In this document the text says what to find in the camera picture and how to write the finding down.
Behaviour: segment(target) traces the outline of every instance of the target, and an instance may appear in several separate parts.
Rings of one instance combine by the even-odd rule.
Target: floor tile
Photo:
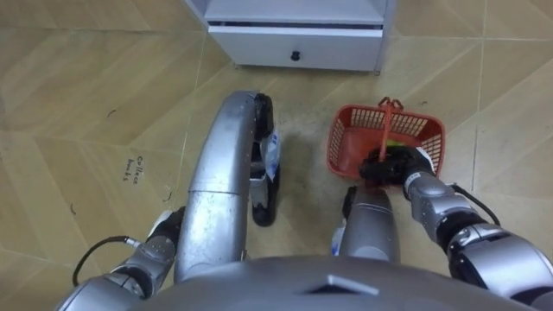
[[[551,138],[551,83],[553,62],[550,61],[477,116],[475,186],[478,189],[493,183],[506,170],[522,168],[522,163],[533,156],[532,151]],[[532,178],[539,183],[547,177],[539,174]]]
[[[481,37],[485,0],[398,0],[394,35]]]
[[[487,0],[486,37],[553,39],[553,6],[548,0]]]
[[[552,60],[553,41],[486,40],[480,109],[485,109],[526,79],[532,79]]]

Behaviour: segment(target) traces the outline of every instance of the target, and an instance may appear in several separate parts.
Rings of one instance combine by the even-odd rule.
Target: red plastic basket
[[[337,175],[359,178],[359,165],[370,151],[380,147],[384,160],[388,140],[412,147],[423,147],[432,158],[437,174],[442,169],[445,130],[434,117],[403,112],[394,99],[384,98],[378,107],[347,105],[342,107],[330,129],[327,164]]]

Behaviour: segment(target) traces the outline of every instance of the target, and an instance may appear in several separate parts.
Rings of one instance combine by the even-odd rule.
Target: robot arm
[[[184,207],[162,214],[129,258],[81,283],[56,310],[125,310],[155,295],[175,260],[183,214]]]
[[[536,308],[553,306],[553,267],[535,245],[488,224],[428,170],[406,176],[413,219],[448,255],[452,277]]]

